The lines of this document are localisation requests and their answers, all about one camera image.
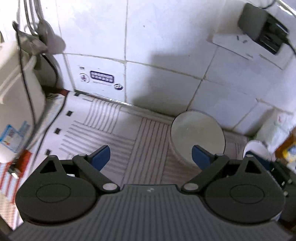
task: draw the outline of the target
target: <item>white trash can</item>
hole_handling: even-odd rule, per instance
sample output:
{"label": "white trash can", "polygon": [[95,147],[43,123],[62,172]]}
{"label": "white trash can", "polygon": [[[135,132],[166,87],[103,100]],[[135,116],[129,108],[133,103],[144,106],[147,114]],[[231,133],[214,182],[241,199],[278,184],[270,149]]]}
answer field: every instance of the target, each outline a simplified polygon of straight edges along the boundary
{"label": "white trash can", "polygon": [[170,129],[170,149],[183,164],[196,167],[192,160],[192,147],[199,145],[211,154],[224,153],[225,136],[218,122],[199,111],[186,111],[178,115]]}

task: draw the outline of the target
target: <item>white appliance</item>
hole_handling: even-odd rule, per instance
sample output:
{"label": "white appliance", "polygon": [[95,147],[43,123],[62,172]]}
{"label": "white appliance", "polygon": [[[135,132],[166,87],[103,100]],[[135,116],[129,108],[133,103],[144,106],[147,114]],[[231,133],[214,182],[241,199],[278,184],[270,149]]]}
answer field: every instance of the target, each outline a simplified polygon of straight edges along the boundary
{"label": "white appliance", "polygon": [[45,105],[45,95],[33,73],[36,57],[22,53],[26,92],[16,42],[0,44],[0,162],[12,161],[33,132],[30,95],[36,123]]}

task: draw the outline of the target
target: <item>logo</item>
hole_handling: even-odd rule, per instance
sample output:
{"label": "logo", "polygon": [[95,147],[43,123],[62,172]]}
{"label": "logo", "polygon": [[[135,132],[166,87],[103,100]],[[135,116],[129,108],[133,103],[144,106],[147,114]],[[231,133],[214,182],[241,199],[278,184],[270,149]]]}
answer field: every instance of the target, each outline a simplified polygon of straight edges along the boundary
{"label": "logo", "polygon": [[122,90],[123,89],[123,86],[121,84],[115,84],[114,85],[114,89],[116,89],[116,90]]}
{"label": "logo", "polygon": [[85,73],[81,73],[79,75],[80,75],[80,78],[81,78],[82,82],[89,83],[90,79]]}
{"label": "logo", "polygon": [[154,188],[147,189],[147,192],[153,192],[153,191],[154,191]]}

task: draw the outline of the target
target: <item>plastic bag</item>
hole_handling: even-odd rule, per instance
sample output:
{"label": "plastic bag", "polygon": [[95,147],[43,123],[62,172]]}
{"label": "plastic bag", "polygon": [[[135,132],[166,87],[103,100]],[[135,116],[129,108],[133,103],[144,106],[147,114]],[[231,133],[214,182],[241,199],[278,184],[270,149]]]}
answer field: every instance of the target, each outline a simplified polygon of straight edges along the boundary
{"label": "plastic bag", "polygon": [[274,110],[271,117],[258,131],[255,139],[261,141],[268,151],[273,153],[287,139],[295,125],[294,115]]}

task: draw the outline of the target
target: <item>metal pipe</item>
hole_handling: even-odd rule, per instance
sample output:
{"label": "metal pipe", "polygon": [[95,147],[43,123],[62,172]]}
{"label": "metal pipe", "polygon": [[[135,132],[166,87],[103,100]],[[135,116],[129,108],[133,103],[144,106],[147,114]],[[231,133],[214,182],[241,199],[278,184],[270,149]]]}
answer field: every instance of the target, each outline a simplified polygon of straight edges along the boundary
{"label": "metal pipe", "polygon": [[37,25],[35,22],[32,0],[29,0],[29,7],[30,7],[30,12],[31,12],[31,17],[32,17],[33,28],[34,28],[34,31],[37,32]]}
{"label": "metal pipe", "polygon": [[35,11],[39,21],[44,20],[39,0],[34,0],[34,5],[35,5]]}

